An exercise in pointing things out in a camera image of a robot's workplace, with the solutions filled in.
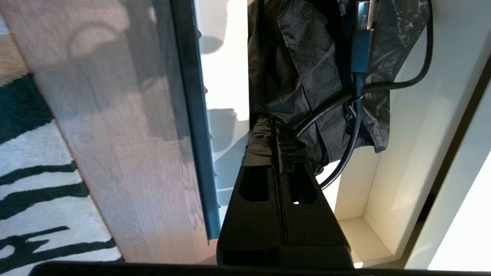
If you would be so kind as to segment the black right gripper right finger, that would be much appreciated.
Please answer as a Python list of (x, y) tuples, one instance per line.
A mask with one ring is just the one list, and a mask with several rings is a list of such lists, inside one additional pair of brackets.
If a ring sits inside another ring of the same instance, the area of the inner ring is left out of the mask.
[(301, 143), (273, 122), (281, 241), (275, 260), (284, 267), (352, 267), (351, 248), (317, 183)]

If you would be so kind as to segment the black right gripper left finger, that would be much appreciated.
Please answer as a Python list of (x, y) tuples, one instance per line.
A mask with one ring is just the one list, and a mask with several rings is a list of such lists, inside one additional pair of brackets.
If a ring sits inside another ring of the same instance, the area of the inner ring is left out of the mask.
[(274, 253), (287, 243), (283, 128), (272, 115), (253, 124), (216, 245), (219, 265), (273, 266)]

